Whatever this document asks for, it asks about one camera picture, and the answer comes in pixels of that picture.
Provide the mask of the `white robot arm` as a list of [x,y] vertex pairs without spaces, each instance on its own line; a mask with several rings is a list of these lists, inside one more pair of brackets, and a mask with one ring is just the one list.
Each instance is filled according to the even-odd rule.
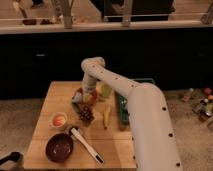
[[127,100],[137,171],[183,171],[162,91],[105,69],[102,57],[84,59],[81,67],[84,90],[99,79]]

